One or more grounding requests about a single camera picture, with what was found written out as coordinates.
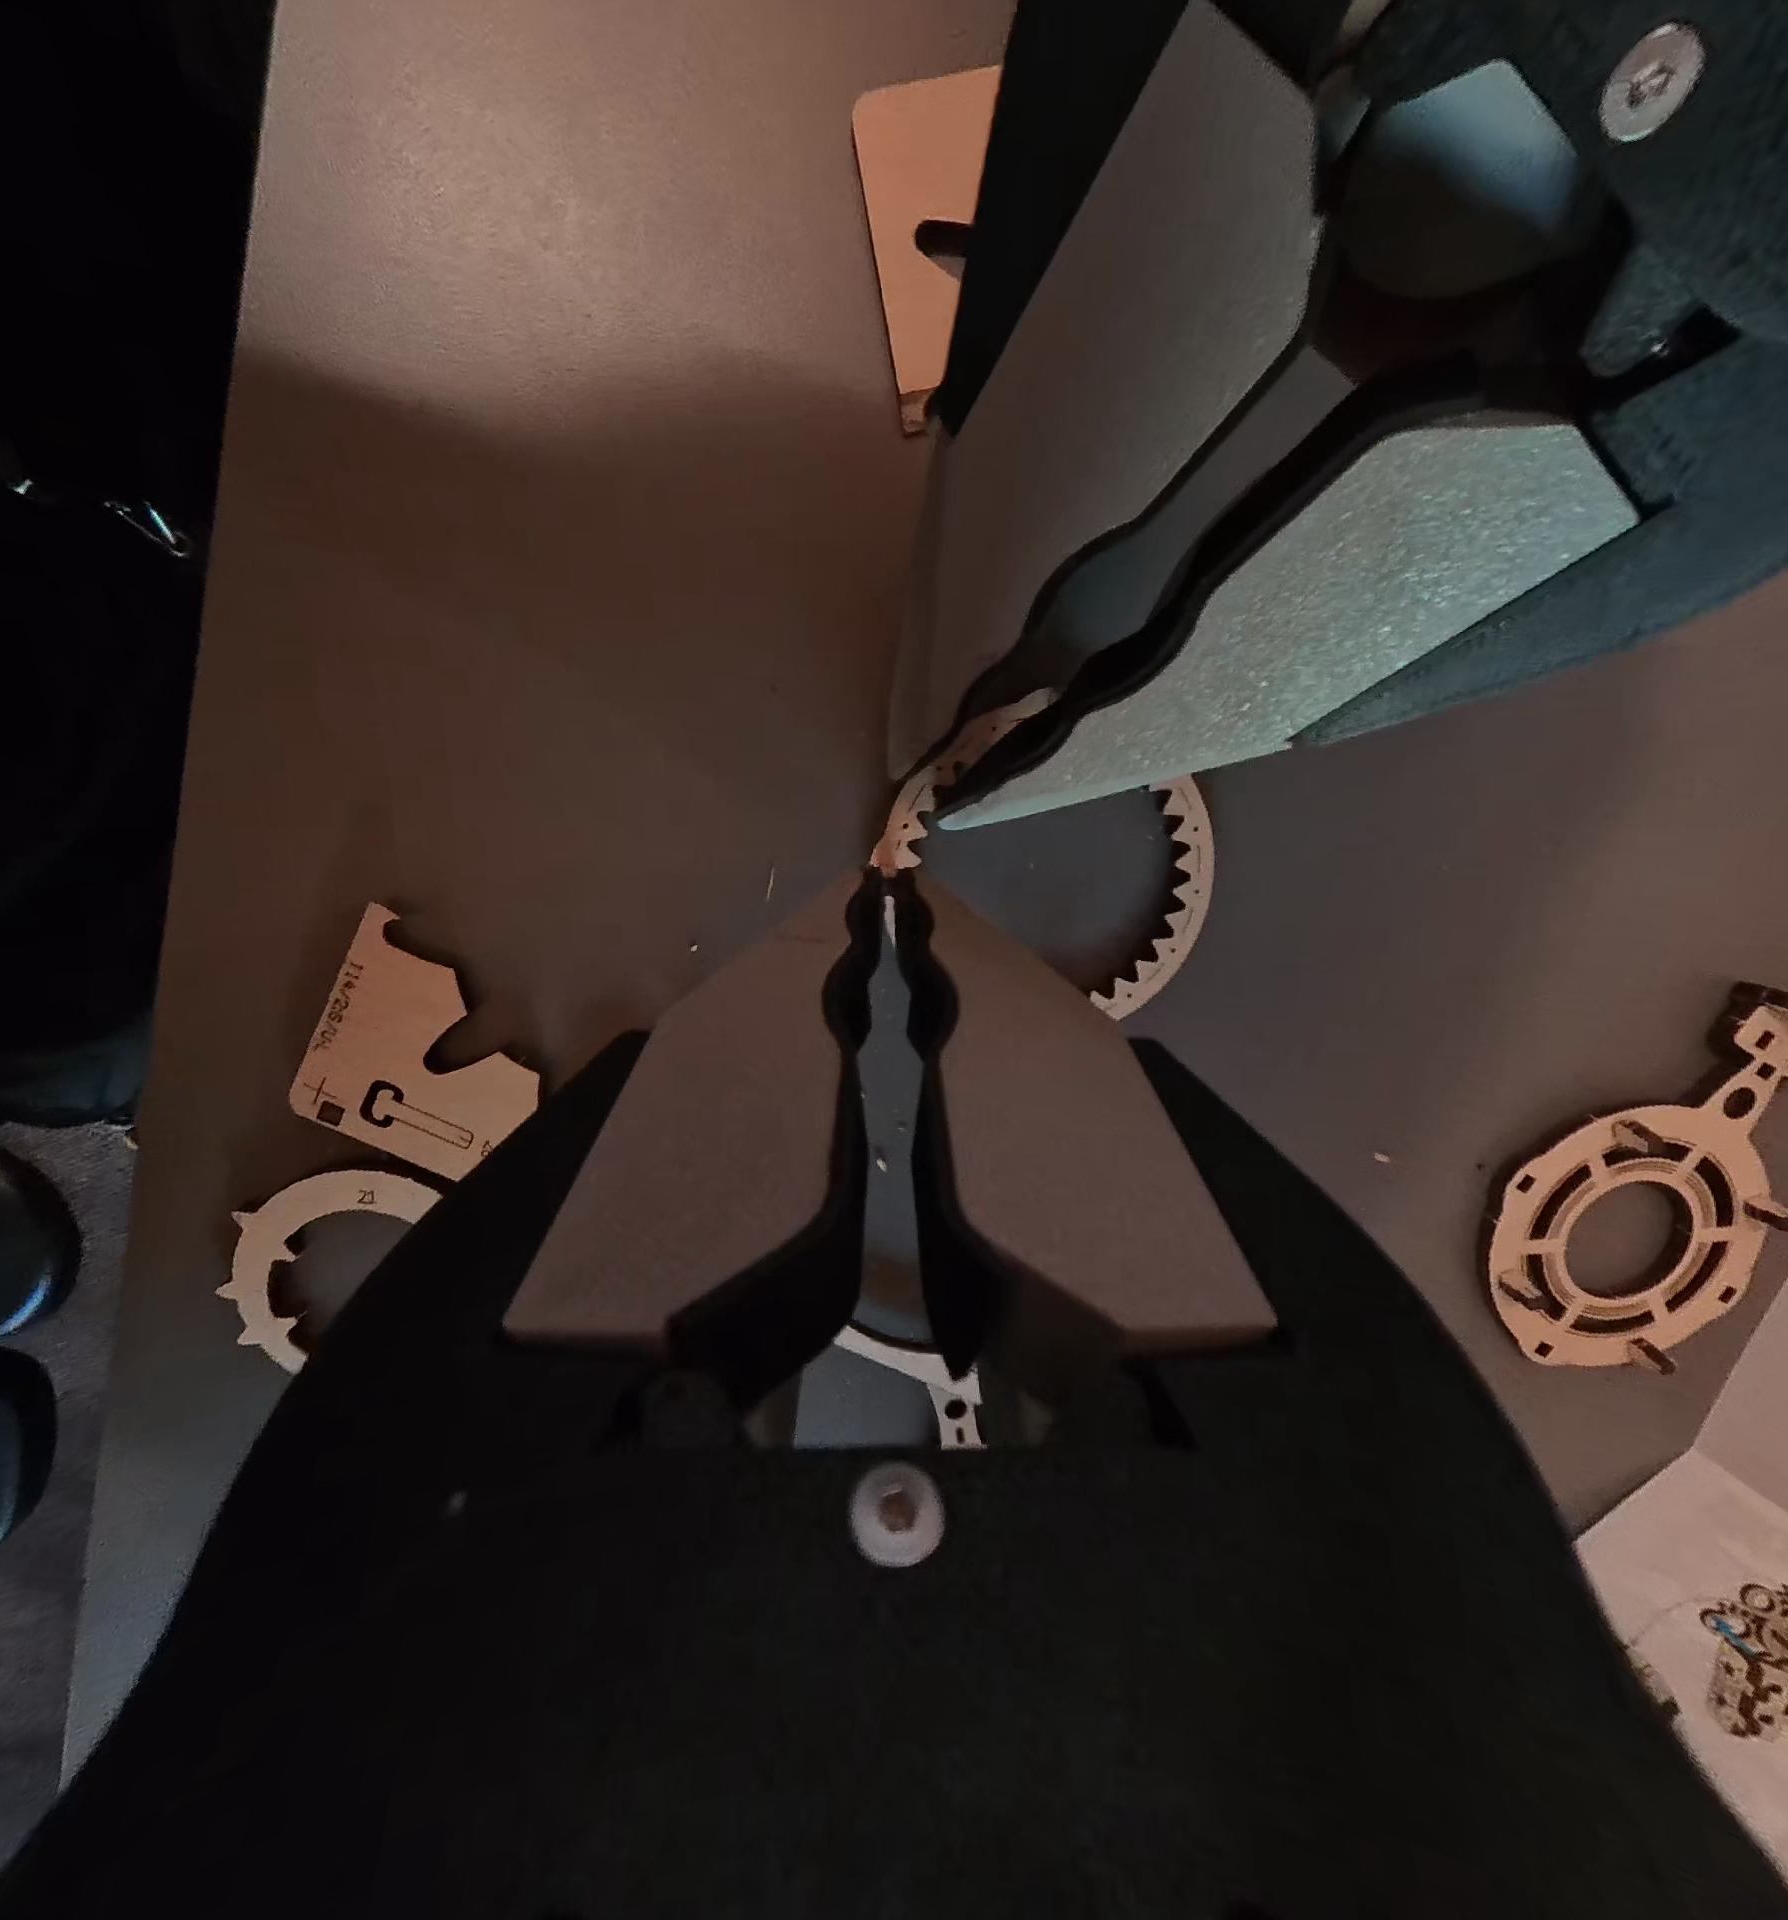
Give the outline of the wooden offcut sheet with markings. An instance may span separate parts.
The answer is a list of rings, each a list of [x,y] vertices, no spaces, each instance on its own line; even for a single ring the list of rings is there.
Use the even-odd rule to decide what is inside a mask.
[[[455,973],[391,940],[370,902],[287,1094],[295,1116],[445,1181],[473,1172],[542,1104],[542,1080],[503,1053],[426,1063],[465,1015]]]

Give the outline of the wooden offcut with jagged cutout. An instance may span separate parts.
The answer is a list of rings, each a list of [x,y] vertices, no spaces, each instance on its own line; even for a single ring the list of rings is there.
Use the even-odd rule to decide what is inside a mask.
[[[909,437],[945,374],[1002,67],[882,86],[852,139],[882,317]]]

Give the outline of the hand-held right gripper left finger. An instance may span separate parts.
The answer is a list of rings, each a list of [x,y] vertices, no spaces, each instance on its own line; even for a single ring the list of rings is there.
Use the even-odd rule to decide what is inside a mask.
[[[750,1410],[845,1329],[882,898],[882,875],[843,877],[661,1015],[506,1337],[700,1372]]]

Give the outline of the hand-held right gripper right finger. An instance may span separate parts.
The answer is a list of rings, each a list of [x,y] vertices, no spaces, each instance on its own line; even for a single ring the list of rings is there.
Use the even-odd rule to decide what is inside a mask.
[[[949,1369],[1074,1389],[1270,1337],[1273,1307],[1120,1026],[922,875],[890,884],[890,926],[921,1063],[919,1271]]]

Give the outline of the round wooden frame assembly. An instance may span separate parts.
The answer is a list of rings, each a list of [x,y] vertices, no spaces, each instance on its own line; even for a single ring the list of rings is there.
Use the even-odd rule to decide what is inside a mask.
[[[1738,982],[1724,1040],[1738,1063],[1677,1102],[1581,1119],[1500,1183],[1482,1275],[1519,1351],[1565,1369],[1675,1372],[1677,1345],[1746,1298],[1771,1231],[1788,1231],[1752,1130],[1788,1090],[1788,993]],[[1629,1191],[1671,1211],[1662,1254],[1616,1291],[1573,1262],[1586,1217]]]

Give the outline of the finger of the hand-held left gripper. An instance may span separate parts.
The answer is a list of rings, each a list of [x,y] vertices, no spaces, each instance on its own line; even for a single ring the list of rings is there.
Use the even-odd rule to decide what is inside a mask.
[[[1273,401],[1080,557],[1019,660],[1050,707],[949,791],[973,829],[1277,753],[1643,511],[1534,377],[1375,377],[1260,469]]]
[[[1019,4],[961,265],[886,723],[905,775],[1163,605],[1273,459],[1236,412],[1319,252],[1310,85],[1220,4]]]

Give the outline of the instruction sheet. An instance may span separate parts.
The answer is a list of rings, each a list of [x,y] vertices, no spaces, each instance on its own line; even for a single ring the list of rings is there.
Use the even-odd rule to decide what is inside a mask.
[[[1578,1556],[1680,1741],[1788,1878],[1788,1278],[1690,1450]]]

